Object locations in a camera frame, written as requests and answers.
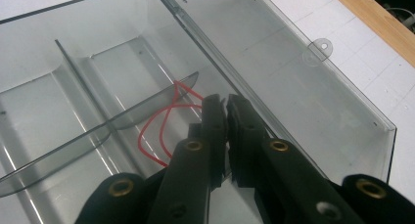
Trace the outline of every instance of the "wooden edge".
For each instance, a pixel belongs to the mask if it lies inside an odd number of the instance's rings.
[[[415,34],[375,0],[339,0],[415,67]]]

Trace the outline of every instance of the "brass screw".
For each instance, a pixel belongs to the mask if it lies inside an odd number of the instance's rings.
[[[366,179],[357,180],[356,187],[360,192],[374,199],[383,199],[387,195],[385,189]]]
[[[113,197],[122,197],[127,195],[134,188],[134,183],[128,178],[117,179],[111,184],[108,193]]]
[[[269,147],[278,152],[286,152],[288,150],[288,145],[280,141],[270,142]]]
[[[198,151],[203,147],[203,145],[200,142],[192,141],[187,143],[185,147],[189,151]]]

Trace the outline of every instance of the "transparent plastic container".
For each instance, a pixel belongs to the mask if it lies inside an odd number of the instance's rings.
[[[0,202],[30,222],[72,223],[105,178],[159,171],[137,139],[171,102],[173,80],[202,96],[244,95],[271,135],[335,182],[388,180],[395,127],[313,44],[268,0],[79,0],[3,21]],[[168,162],[161,121],[143,142]],[[171,152],[194,122],[196,109],[171,113]],[[252,190],[229,180],[210,202],[210,223],[260,222]]]

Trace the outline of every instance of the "wooden strip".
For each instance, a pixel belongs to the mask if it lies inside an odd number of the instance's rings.
[[[415,67],[415,34],[375,0],[339,0]]]

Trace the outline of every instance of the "wooden board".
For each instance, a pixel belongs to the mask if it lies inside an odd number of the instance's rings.
[[[415,34],[375,0],[339,0],[415,67]]]

